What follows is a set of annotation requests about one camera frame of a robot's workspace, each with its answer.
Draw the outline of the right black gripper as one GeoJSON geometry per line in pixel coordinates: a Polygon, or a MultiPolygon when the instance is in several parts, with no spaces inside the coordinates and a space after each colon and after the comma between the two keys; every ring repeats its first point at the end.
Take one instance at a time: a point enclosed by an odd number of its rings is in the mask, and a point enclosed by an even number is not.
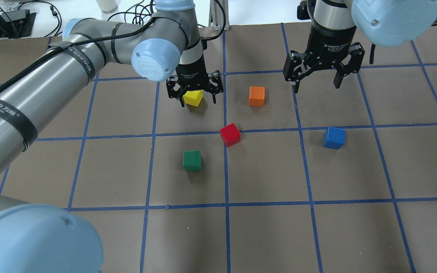
{"type": "Polygon", "coordinates": [[[284,79],[291,84],[295,94],[299,91],[300,81],[313,72],[324,69],[328,61],[332,61],[332,66],[336,70],[333,86],[336,89],[340,88],[346,76],[359,72],[365,56],[360,42],[352,45],[356,26],[335,30],[322,26],[315,19],[311,22],[306,51],[290,51],[283,68],[284,79]],[[343,64],[342,60],[347,56],[350,56],[350,60],[343,64]]]}

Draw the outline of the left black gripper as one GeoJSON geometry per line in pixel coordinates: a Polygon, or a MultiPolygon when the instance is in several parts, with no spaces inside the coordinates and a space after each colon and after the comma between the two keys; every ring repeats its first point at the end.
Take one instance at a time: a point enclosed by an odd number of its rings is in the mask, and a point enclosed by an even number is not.
{"type": "Polygon", "coordinates": [[[177,76],[166,80],[168,98],[178,100],[184,107],[184,95],[189,88],[201,88],[212,95],[213,104],[217,103],[216,96],[224,92],[222,74],[219,70],[207,73],[204,57],[189,64],[178,64],[177,76]]]}

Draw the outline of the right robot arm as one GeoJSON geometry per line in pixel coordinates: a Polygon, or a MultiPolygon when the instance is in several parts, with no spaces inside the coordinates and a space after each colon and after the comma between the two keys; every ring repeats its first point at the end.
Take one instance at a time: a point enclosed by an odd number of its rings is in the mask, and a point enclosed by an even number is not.
{"type": "Polygon", "coordinates": [[[396,47],[437,26],[437,0],[302,0],[297,7],[299,20],[310,20],[307,48],[288,52],[284,79],[298,93],[302,79],[313,72],[334,69],[333,85],[358,73],[366,55],[357,30],[371,42],[369,63],[375,48],[396,47]]]}

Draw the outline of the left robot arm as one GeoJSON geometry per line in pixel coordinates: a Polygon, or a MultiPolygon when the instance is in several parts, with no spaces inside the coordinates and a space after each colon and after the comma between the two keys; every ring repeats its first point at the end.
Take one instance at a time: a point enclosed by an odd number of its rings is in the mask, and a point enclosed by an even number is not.
{"type": "MultiPolygon", "coordinates": [[[[220,73],[207,73],[205,39],[192,0],[156,0],[144,25],[72,19],[61,42],[0,85],[0,174],[109,62],[166,81],[170,98],[223,92],[220,73]]],[[[86,219],[48,204],[0,196],[0,273],[99,273],[102,240],[86,219]]]]}

